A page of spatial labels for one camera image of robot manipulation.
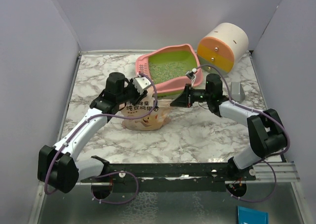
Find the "pink cat litter bag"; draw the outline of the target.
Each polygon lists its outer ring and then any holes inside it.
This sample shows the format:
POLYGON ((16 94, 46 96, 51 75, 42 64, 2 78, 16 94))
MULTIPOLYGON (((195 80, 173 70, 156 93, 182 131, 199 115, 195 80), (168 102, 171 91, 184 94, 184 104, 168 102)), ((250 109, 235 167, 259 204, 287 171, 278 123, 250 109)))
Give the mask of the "pink cat litter bag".
POLYGON ((151 113, 154 104, 154 90, 148 89, 147 96, 143 98, 138 104, 132 105, 130 102, 121 111, 124 117, 141 117, 140 119, 124 119, 121 125, 129 130, 136 131, 154 131, 159 130, 170 122, 169 113, 172 110, 170 106, 171 99, 158 99, 157 106, 151 113))

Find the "metal litter scoop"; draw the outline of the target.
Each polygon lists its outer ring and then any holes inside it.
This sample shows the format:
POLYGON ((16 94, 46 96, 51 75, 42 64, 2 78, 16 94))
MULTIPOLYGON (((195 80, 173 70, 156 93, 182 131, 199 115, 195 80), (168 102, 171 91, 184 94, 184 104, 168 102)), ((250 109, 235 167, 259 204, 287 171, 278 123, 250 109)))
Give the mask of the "metal litter scoop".
POLYGON ((242 103, 245 100, 245 92, 240 82, 231 82, 232 100, 242 103))

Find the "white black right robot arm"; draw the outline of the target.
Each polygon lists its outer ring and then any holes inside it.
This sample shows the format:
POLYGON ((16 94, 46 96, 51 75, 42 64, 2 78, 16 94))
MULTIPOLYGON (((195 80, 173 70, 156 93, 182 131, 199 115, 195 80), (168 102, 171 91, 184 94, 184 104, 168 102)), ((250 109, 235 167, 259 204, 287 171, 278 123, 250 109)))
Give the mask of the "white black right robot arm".
POLYGON ((230 179, 238 180, 246 169, 288 145, 278 113, 274 109, 261 111, 231 102, 223 95, 223 81, 218 74, 206 76, 205 89, 186 84, 170 106, 189 108, 195 102, 205 102, 212 114, 234 120, 248 129, 250 144, 228 160, 227 176, 230 179))

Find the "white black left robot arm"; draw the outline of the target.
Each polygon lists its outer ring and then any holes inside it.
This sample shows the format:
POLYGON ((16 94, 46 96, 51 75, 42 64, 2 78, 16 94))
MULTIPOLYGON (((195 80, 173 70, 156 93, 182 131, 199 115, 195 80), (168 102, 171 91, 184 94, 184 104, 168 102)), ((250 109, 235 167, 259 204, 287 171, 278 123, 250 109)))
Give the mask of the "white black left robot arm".
POLYGON ((44 182, 45 193, 51 195, 57 190, 68 193, 78 181, 91 177, 105 181, 109 176, 106 162, 100 158, 79 162, 79 154, 112 117, 119 117, 121 105, 138 103, 147 95, 148 88, 154 86, 143 73, 130 80, 123 73, 110 73, 105 88, 91 102, 80 122, 52 147, 45 145, 40 149, 38 179, 44 182))

